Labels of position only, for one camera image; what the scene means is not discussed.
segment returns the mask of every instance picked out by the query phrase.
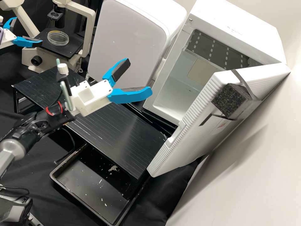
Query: black tray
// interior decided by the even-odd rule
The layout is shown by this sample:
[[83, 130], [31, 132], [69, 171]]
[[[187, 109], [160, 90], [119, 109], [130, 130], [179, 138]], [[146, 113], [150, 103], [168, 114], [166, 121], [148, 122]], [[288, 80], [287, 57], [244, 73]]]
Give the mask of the black tray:
[[[127, 200], [122, 191], [130, 186], [130, 178], [122, 169], [108, 172], [113, 164], [97, 155], [99, 151], [84, 144], [56, 167], [50, 178], [106, 224], [119, 225], [138, 195]], [[91, 156], [94, 163], [86, 161]], [[114, 175], [118, 175], [117, 189], [110, 184]]]

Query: black ridged surface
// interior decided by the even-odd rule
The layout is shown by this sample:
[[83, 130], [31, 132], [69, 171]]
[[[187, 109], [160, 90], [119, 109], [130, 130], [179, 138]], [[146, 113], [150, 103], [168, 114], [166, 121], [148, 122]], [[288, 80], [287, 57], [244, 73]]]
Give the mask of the black ridged surface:
[[[45, 108], [60, 94], [55, 80], [57, 69], [52, 68], [14, 87], [37, 105]], [[84, 79], [70, 71], [71, 86], [74, 78]], [[67, 126], [95, 148], [113, 160], [130, 175], [139, 179], [159, 151], [166, 137], [122, 105], [111, 103]]]

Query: metal rod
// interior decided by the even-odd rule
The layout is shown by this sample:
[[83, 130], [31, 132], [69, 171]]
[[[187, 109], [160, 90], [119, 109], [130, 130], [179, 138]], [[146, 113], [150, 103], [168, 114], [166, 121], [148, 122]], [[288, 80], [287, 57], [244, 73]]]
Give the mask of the metal rod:
[[66, 87], [66, 83], [64, 81], [61, 81], [60, 87], [61, 87], [61, 89], [63, 91], [64, 96], [65, 96], [66, 102], [68, 104], [69, 111], [73, 111], [73, 104], [72, 104], [72, 102], [70, 100], [70, 97], [69, 97], [69, 94], [68, 94], [68, 90], [67, 90], [67, 87]]

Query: red cable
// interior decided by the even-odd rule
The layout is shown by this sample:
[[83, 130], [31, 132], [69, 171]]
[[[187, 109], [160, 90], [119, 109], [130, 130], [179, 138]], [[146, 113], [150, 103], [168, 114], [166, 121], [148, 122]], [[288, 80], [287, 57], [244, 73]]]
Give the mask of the red cable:
[[63, 106], [62, 106], [61, 102], [58, 101], [58, 104], [61, 107], [61, 113], [63, 113]]
[[45, 108], [45, 111], [48, 115], [53, 116], [53, 114], [49, 111], [48, 107]]

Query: microscope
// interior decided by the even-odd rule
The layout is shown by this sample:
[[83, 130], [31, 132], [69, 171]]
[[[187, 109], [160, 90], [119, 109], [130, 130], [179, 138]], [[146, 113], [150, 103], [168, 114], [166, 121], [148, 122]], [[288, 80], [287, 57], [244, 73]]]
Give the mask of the microscope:
[[[27, 13], [22, 4], [24, 0], [1, 0], [0, 8], [4, 11], [13, 10], [16, 17], [9, 19], [3, 28], [9, 33], [14, 20], [18, 19], [29, 38], [11, 36], [9, 33], [9, 44], [23, 47], [22, 64], [28, 69], [37, 73], [44, 72], [55, 67], [56, 59], [65, 63], [71, 70], [81, 70], [82, 57], [90, 52], [92, 33], [96, 13], [81, 4], [72, 0], [53, 0], [53, 10], [47, 15], [54, 20], [56, 29], [46, 28], [40, 32]], [[65, 26], [65, 15], [67, 10], [74, 11], [87, 18], [84, 38], [77, 34], [65, 34], [61, 31]]]

